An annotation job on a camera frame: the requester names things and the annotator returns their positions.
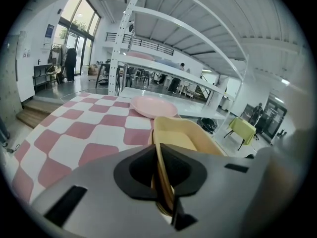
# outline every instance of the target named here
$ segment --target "pink plate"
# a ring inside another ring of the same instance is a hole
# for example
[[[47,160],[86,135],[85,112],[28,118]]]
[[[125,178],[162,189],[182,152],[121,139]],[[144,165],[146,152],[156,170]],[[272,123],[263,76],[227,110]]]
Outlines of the pink plate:
[[[140,52],[135,52],[135,51],[128,51],[127,56],[154,61],[154,58],[152,56],[148,54],[140,53]]]
[[[151,96],[137,96],[131,100],[132,107],[141,115],[148,118],[174,117],[177,108],[174,104]]]

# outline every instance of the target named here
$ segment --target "ceiling light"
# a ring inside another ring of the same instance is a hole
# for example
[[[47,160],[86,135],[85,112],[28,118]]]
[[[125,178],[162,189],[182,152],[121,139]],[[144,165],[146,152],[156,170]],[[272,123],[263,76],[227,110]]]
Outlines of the ceiling light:
[[[285,79],[282,79],[282,83],[285,84],[285,85],[289,85],[289,82]]]
[[[282,100],[280,100],[279,98],[275,98],[277,101],[281,102],[281,103],[284,103]]]

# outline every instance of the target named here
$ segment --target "wooden step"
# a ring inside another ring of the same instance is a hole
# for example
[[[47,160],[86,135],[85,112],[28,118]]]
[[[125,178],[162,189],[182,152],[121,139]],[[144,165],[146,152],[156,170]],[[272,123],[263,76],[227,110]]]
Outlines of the wooden step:
[[[37,101],[37,100],[31,100],[24,104],[25,109],[43,112],[48,115],[52,113],[53,111],[55,111],[56,109],[58,109],[60,106],[61,104]]]
[[[49,114],[33,109],[23,109],[16,117],[31,128],[39,125]]]

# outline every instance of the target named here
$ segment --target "black rectangular slot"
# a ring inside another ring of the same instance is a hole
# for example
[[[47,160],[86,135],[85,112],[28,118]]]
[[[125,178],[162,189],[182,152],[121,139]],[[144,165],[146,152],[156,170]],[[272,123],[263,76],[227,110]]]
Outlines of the black rectangular slot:
[[[86,188],[73,186],[53,205],[44,217],[55,225],[62,227],[86,192]]]
[[[227,168],[227,169],[232,169],[232,170],[239,171],[239,172],[242,172],[242,173],[246,173],[248,171],[248,169],[249,169],[247,167],[243,167],[243,166],[236,165],[236,164],[227,164],[224,167]]]

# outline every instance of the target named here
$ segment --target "glass door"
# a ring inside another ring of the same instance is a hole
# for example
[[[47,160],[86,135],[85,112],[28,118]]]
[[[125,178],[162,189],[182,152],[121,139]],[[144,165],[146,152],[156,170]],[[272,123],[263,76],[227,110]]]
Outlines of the glass door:
[[[78,76],[81,74],[81,56],[84,54],[83,52],[83,48],[84,48],[84,42],[85,42],[85,38],[83,37],[79,37],[77,39],[77,43],[76,43],[76,67],[75,67],[75,76]]]
[[[81,75],[81,66],[89,65],[93,42],[83,36],[69,32],[67,47],[74,48],[76,51],[75,76]]]
[[[73,32],[69,32],[67,37],[67,43],[66,46],[71,49],[76,47],[78,35],[74,34]]]
[[[273,139],[284,120],[286,112],[286,108],[272,100],[268,100],[263,114],[263,116],[267,116],[267,122],[263,129],[263,133]]]

